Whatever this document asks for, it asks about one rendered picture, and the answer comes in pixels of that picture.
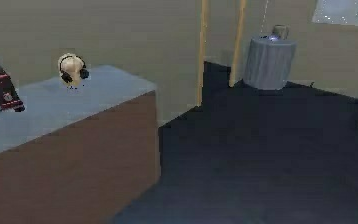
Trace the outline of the window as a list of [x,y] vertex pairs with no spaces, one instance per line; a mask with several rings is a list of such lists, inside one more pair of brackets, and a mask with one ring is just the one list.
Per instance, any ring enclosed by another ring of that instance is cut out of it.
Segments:
[[358,26],[358,0],[317,0],[312,22]]

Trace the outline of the grey round bin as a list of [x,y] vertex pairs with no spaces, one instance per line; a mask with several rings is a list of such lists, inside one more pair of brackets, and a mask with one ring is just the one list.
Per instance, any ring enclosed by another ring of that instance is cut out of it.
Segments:
[[251,39],[243,76],[247,85],[259,90],[285,87],[297,47],[288,34],[288,26],[275,25],[270,34]]

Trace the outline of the brown cabinet with grey top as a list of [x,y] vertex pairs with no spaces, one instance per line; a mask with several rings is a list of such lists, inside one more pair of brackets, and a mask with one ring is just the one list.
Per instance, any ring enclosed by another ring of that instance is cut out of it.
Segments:
[[160,178],[154,83],[115,67],[23,86],[0,113],[0,224],[107,224]]

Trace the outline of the wooden door frame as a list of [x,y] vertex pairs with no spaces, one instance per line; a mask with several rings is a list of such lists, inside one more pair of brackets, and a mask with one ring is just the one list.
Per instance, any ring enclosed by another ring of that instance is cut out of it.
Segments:
[[[232,74],[229,78],[228,86],[232,87],[236,82],[236,64],[240,56],[239,48],[241,45],[242,29],[245,16],[245,8],[247,0],[238,1],[238,12],[237,24],[234,32],[233,42],[233,56],[232,56]],[[209,25],[210,16],[210,0],[200,0],[201,2],[201,13],[200,13],[200,33],[199,33],[199,51],[198,51],[198,70],[197,70],[197,95],[196,105],[201,106],[203,103],[203,87],[204,87],[204,61],[206,59],[207,49],[207,32]]]

